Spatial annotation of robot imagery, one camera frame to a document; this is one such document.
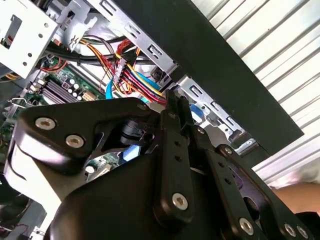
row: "black side panel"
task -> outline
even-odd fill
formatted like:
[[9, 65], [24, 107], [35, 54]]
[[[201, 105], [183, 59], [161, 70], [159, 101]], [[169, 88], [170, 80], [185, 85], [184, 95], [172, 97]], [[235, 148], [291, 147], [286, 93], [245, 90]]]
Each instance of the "black side panel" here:
[[303, 135], [190, 0], [113, 0], [269, 153]]

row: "ram slot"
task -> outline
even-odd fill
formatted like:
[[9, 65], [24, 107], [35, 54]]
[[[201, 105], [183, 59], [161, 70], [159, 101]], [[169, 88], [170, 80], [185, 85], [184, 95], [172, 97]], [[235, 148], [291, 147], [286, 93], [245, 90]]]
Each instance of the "ram slot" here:
[[61, 86], [49, 80], [47, 85], [45, 86], [46, 89], [49, 89], [55, 95], [59, 96], [61, 99], [64, 99], [67, 103], [76, 103], [77, 99], [71, 96], [65, 89]]

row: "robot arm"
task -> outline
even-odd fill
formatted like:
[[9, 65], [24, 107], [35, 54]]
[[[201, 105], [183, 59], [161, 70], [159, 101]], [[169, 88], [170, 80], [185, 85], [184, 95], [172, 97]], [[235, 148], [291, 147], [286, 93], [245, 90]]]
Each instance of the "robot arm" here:
[[[233, 149], [211, 145], [185, 97], [166, 102], [161, 113], [136, 98], [21, 113], [5, 176], [47, 211], [54, 201], [47, 239], [314, 239]], [[88, 160], [131, 145], [138, 157], [84, 184]]]

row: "metal bracket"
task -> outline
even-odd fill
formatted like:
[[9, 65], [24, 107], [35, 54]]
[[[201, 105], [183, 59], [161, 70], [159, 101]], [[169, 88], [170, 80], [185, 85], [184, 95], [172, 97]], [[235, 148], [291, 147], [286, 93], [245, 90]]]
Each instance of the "metal bracket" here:
[[176, 69], [175, 62], [112, 0], [88, 0], [106, 19], [118, 27], [134, 45], [141, 49], [168, 75]]
[[[222, 132], [224, 132], [227, 139], [229, 139], [229, 137], [236, 130], [241, 131], [241, 133], [246, 132], [193, 79], [185, 76], [177, 84], [189, 97], [197, 102], [196, 105], [203, 111], [205, 115], [205, 122], [200, 125], [202, 128], [208, 126], [209, 124], [213, 127], [218, 127]], [[236, 150], [237, 153], [242, 152], [244, 149], [248, 148], [255, 142], [256, 141], [254, 139], [245, 142]]]
[[0, 43], [0, 62], [26, 78], [57, 26], [29, 0], [0, 1], [0, 42], [12, 40], [9, 47]]
[[72, 0], [69, 5], [62, 10], [61, 15], [57, 19], [57, 23], [61, 25], [67, 19], [69, 13], [74, 13], [73, 18], [64, 23], [66, 29], [63, 30], [59, 28], [57, 30], [58, 40], [67, 46], [70, 51], [75, 49], [85, 32], [89, 28], [92, 28], [98, 20], [94, 15], [89, 18], [89, 11], [90, 6], [83, 0]]

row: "capacitor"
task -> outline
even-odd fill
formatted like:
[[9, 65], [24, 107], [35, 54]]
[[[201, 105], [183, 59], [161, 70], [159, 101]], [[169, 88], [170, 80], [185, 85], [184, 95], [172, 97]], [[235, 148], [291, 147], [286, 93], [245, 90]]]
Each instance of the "capacitor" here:
[[93, 174], [96, 169], [95, 169], [95, 166], [92, 166], [92, 165], [88, 165], [85, 167], [85, 171], [88, 173], [88, 174]]
[[89, 162], [85, 166], [85, 171], [89, 174], [93, 174], [97, 170], [98, 170], [98, 166], [94, 162]]

